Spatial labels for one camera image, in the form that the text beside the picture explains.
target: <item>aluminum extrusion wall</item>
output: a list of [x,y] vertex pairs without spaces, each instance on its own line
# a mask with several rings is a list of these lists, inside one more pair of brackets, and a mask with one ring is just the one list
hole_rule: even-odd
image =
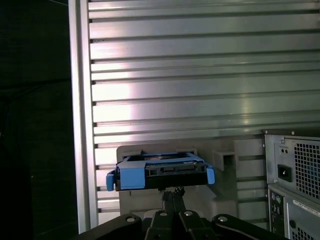
[[319,124],[316,0],[69,0],[69,13],[80,232],[105,203],[118,215],[97,178],[119,146]]

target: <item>black surface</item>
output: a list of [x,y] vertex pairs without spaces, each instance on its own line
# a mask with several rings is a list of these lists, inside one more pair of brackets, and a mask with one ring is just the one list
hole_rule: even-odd
[[163,208],[153,218],[143,221],[133,214],[121,215],[99,225],[74,240],[285,240],[258,226],[240,220],[228,214],[220,214],[212,222],[200,218],[192,210],[186,210],[183,202],[183,188],[174,193],[164,192]]
[[161,159],[182,159],[187,158],[188,155],[185,152],[178,152],[178,153],[170,153],[170,154],[154,154],[154,155],[135,155],[130,156],[127,160],[128,162],[132,161],[145,161],[151,158],[161,158]]
[[280,194],[270,190],[270,213],[271,213],[271,220],[270,220],[270,230],[279,235],[284,237],[285,236],[285,218],[284,218],[284,197]]
[[[221,222],[220,217],[227,218]],[[228,214],[219,214],[212,219],[214,232],[221,236],[220,239],[241,239],[241,240],[286,240],[287,238],[274,234],[271,231],[255,226],[246,221],[240,220]]]
[[[182,175],[168,175],[168,176],[152,176],[146,177],[144,189],[160,189],[164,190],[176,186],[198,186],[208,184],[207,173],[190,173]],[[120,176],[115,178],[115,190],[122,191]]]
[[320,138],[319,128],[265,129],[262,132],[267,135]]
[[292,168],[286,165],[278,164],[278,177],[289,183],[292,182]]

